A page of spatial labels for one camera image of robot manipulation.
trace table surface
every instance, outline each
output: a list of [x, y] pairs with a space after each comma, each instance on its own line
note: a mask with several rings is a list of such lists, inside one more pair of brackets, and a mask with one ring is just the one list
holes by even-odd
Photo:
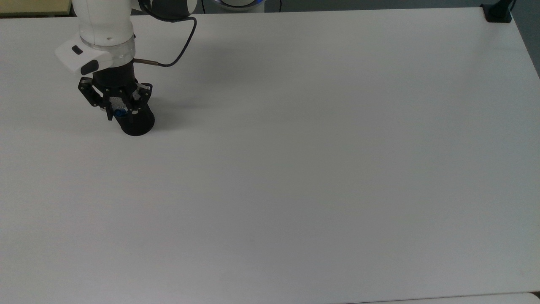
[[539, 304], [540, 300], [530, 293], [463, 296], [391, 302], [393, 304]]
[[0, 16], [67, 15], [71, 0], [0, 0]]
[[[351, 303], [540, 289], [540, 80], [480, 8], [197, 16], [122, 133], [0, 20], [6, 303]], [[171, 61], [191, 23], [133, 17]], [[47, 28], [48, 31], [36, 29]]]

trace black bracket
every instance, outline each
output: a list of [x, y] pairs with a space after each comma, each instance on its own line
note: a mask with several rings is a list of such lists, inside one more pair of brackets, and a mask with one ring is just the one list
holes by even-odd
[[[103, 97], [97, 93], [95, 88], [102, 92]], [[133, 122], [133, 115], [136, 115], [138, 111], [145, 109], [152, 96], [152, 85], [149, 83], [135, 83], [134, 85], [130, 85], [129, 88], [106, 88], [88, 77], [82, 77], [80, 79], [79, 90], [91, 106], [104, 109], [107, 112], [107, 119], [110, 121], [112, 121], [112, 118], [114, 117], [110, 97], [121, 98], [127, 108], [127, 112], [124, 115], [127, 116], [131, 123]], [[139, 94], [137, 100], [133, 97], [133, 93], [136, 90], [138, 90], [137, 93]]]

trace black cylinder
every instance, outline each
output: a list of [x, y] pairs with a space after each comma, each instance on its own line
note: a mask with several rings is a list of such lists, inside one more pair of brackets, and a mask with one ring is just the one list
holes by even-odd
[[133, 114], [132, 117], [133, 122], [130, 122], [127, 115], [115, 117], [122, 131], [131, 136], [140, 136], [148, 133], [154, 127], [154, 122], [156, 121], [154, 113], [152, 113], [148, 105], [140, 109], [137, 114]]
[[505, 18], [510, 14], [508, 7], [510, 7], [512, 1], [513, 0], [500, 0], [489, 9], [489, 13], [496, 18]]
[[[133, 61], [120, 67], [108, 68], [95, 72], [93, 78], [93, 81], [100, 87], [109, 88], [111, 92], [119, 92], [122, 90], [122, 94], [126, 94], [133, 101], [133, 92], [137, 89]], [[115, 93], [110, 96], [122, 97], [122, 95], [116, 96]], [[138, 110], [136, 114], [132, 114], [131, 116], [131, 121], [129, 115], [115, 116], [122, 131], [128, 135], [140, 136], [146, 134], [154, 126], [154, 114], [147, 104]]]
[[154, 0], [152, 12], [158, 17], [175, 20], [187, 18], [192, 13], [187, 7], [187, 1], [178, 0]]

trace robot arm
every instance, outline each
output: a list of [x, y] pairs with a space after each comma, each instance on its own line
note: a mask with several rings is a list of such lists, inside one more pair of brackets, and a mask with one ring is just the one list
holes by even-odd
[[93, 78], [82, 77], [78, 86], [92, 106], [107, 112], [109, 120], [116, 118], [125, 133], [145, 134], [154, 124], [154, 116], [147, 105], [152, 85], [138, 83], [135, 79], [131, 9], [138, 4], [160, 20], [180, 21], [193, 12], [197, 0], [72, 2], [79, 19], [79, 32], [56, 49], [56, 56], [78, 76], [93, 74]]

